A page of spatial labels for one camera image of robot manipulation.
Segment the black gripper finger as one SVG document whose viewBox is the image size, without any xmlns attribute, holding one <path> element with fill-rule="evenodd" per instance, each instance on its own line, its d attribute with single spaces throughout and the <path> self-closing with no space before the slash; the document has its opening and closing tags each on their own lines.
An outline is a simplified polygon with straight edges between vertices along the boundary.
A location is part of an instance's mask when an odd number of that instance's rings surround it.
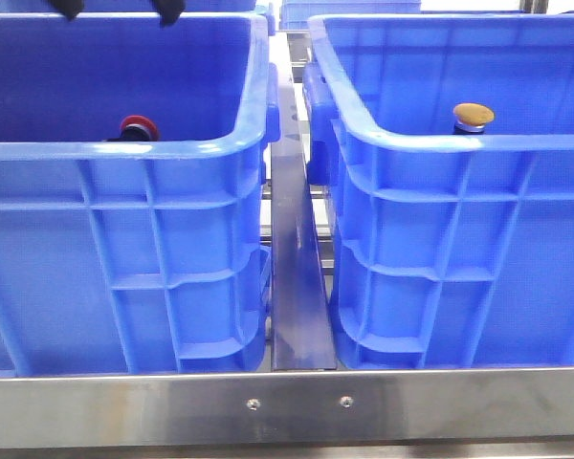
<svg viewBox="0 0 574 459">
<path fill-rule="evenodd" d="M 185 0 L 151 0 L 155 12 L 160 16 L 162 27 L 173 25 L 186 10 Z"/>
<path fill-rule="evenodd" d="M 85 8 L 83 0 L 48 0 L 48 4 L 68 21 L 76 19 Z"/>
</svg>

